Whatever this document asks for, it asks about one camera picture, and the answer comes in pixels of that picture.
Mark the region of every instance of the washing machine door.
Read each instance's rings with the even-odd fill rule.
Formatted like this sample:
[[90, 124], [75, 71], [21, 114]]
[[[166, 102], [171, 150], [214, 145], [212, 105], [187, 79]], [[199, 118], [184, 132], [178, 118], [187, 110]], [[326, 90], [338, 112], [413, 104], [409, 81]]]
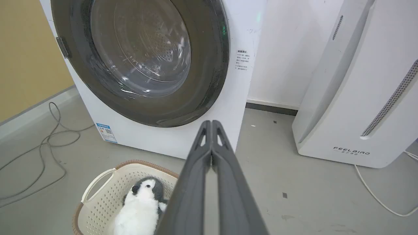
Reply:
[[175, 127], [202, 116], [224, 84], [229, 38], [221, 0], [52, 0], [79, 77], [136, 122]]

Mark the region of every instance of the white cable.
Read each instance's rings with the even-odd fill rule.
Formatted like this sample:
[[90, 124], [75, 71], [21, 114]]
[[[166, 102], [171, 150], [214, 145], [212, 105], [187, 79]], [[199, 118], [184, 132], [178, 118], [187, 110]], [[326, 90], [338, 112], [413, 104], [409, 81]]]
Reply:
[[418, 156], [416, 156], [415, 154], [410, 153], [410, 152], [407, 152], [407, 151], [404, 151], [404, 153], [406, 153], [408, 156], [410, 156], [411, 158], [413, 158], [413, 159], [415, 159], [415, 160], [418, 161]]
[[[411, 158], [413, 158], [413, 159], [415, 159], [415, 160], [417, 160], [418, 161], [418, 156], [416, 156], [415, 154], [412, 154], [412, 153], [410, 153], [410, 152], [407, 152], [407, 151], [404, 151], [404, 153], [406, 153], [408, 156], [410, 156]], [[371, 189], [367, 186], [367, 184], [366, 184], [366, 182], [363, 180], [363, 177], [362, 177], [362, 175], [360, 174], [360, 171], [359, 171], [359, 169], [357, 168], [357, 165], [354, 165], [354, 167], [356, 168], [356, 170], [357, 170], [357, 174], [359, 175], [359, 177], [360, 177], [360, 180], [363, 182], [363, 185], [366, 187], [366, 189], [369, 191], [369, 193], [376, 199], [376, 201], [380, 204], [380, 205], [382, 205], [382, 207], [384, 207], [386, 210], [388, 210], [389, 212], [391, 212], [391, 213], [393, 213], [394, 215], [397, 215], [397, 216], [401, 216], [401, 217], [407, 217], [407, 216], [410, 216], [410, 215], [412, 215], [413, 213], [415, 213], [417, 210], [418, 210], [418, 207], [415, 207], [413, 210], [411, 210], [409, 213], [407, 213], [407, 214], [399, 214], [399, 213], [396, 213], [396, 212], [394, 212], [394, 211], [392, 211], [391, 209], [389, 209], [385, 204], [383, 204], [383, 202], [381, 202], [376, 196], [375, 196], [375, 194], [371, 191]]]

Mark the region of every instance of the plastic laundry basket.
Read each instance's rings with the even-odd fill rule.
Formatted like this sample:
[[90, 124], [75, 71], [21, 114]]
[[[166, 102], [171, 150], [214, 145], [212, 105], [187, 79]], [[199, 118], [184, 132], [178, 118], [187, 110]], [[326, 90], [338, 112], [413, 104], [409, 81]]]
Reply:
[[[90, 198], [87, 198], [94, 185], [112, 174]], [[73, 217], [75, 235], [109, 235], [115, 216], [122, 208], [122, 198], [132, 185], [141, 178], [153, 176], [164, 184], [164, 198], [168, 199], [177, 182], [178, 174], [160, 166], [131, 160], [109, 169], [96, 177], [82, 196], [80, 205]]]

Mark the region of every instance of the floor stain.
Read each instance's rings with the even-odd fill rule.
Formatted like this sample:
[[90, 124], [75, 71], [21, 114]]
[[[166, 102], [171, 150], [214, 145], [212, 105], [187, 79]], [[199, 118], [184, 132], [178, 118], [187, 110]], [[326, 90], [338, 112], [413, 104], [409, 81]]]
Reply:
[[295, 217], [291, 216], [291, 215], [282, 215], [282, 220], [287, 221], [288, 219], [294, 219]]
[[347, 228], [347, 229], [334, 229], [335, 232], [345, 232], [346, 234], [350, 234], [350, 233], [357, 233], [356, 230], [351, 229], [351, 228]]

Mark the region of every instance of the front-loading washing machine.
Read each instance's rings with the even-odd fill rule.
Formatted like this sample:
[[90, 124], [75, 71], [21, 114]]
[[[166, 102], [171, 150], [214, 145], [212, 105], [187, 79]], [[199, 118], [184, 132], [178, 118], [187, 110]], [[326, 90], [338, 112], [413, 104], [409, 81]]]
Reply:
[[266, 0], [41, 0], [103, 140], [186, 158], [201, 123], [236, 148]]

